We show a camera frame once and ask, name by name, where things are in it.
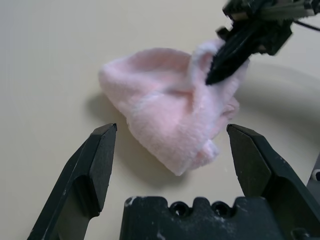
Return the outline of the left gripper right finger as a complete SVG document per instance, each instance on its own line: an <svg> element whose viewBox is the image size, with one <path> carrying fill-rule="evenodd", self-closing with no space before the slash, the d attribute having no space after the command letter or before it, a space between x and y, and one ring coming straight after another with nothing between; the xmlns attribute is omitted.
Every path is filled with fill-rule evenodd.
<svg viewBox="0 0 320 240"><path fill-rule="evenodd" d="M229 124L235 173L245 197L263 197L288 240L320 238L320 205L296 172L252 129Z"/></svg>

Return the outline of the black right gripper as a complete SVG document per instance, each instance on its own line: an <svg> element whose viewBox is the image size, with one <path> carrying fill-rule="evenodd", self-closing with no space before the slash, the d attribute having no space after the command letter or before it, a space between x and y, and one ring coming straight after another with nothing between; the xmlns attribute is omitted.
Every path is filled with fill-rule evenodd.
<svg viewBox="0 0 320 240"><path fill-rule="evenodd" d="M206 84L233 75L253 54L274 56L291 36L291 25L320 12L318 0L229 0L223 13L232 29L216 33L224 44L212 57Z"/></svg>

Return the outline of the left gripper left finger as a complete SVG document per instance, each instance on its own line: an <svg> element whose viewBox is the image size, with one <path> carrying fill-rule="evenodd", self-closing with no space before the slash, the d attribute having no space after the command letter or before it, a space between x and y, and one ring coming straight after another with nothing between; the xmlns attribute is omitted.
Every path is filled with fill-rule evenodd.
<svg viewBox="0 0 320 240"><path fill-rule="evenodd" d="M29 236L83 240L102 212L112 173L117 125L96 128L65 164Z"/></svg>

